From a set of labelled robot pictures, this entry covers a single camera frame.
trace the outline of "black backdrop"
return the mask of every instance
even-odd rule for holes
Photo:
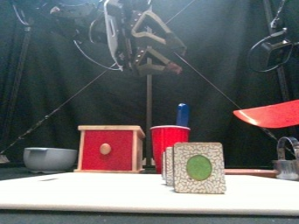
[[[154,1],[154,12],[163,21],[169,21],[190,1]],[[272,2],[274,12],[280,3]],[[106,69],[90,62],[73,40],[53,32],[45,21],[33,15],[33,36],[14,119],[7,128],[25,27],[10,1],[3,0],[0,4],[0,125],[5,149]],[[299,41],[298,6],[297,1],[289,1],[284,13],[293,41]],[[254,73],[248,67],[249,49],[269,36],[264,1],[197,0],[169,26],[189,47],[189,62],[243,109],[284,101],[277,71]],[[106,45],[83,43],[82,47],[97,61],[113,65]],[[154,125],[175,124],[177,107],[185,102],[191,108],[193,142],[223,143],[227,167],[272,166],[272,160],[277,159],[277,141],[233,115],[238,109],[234,103],[174,55],[170,57],[182,65],[183,73],[179,76],[154,75]],[[298,58],[294,55],[285,70],[292,99],[297,99]],[[43,126],[18,142],[7,151],[7,156],[21,162],[23,148],[34,146],[78,149],[79,125],[141,125],[146,130],[146,77],[135,77],[127,71],[109,71]],[[277,137],[294,134],[289,129],[272,131]]]

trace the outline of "red wooden box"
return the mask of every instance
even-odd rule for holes
[[[143,138],[139,126],[79,126],[79,167],[75,172],[141,172]]]

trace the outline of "green oval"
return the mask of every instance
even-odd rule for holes
[[[203,155],[197,155],[189,159],[186,169],[193,179],[205,180],[211,175],[211,161]]]

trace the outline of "white table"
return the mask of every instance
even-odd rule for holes
[[[0,181],[0,209],[299,215],[299,182],[227,175],[226,194],[178,193],[158,174],[70,172]]]

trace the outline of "red plastic cup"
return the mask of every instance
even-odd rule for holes
[[[177,143],[187,143],[190,139],[191,129],[177,125],[154,126],[153,146],[154,146],[154,162],[157,173],[162,173],[162,156],[167,147],[173,147]]]

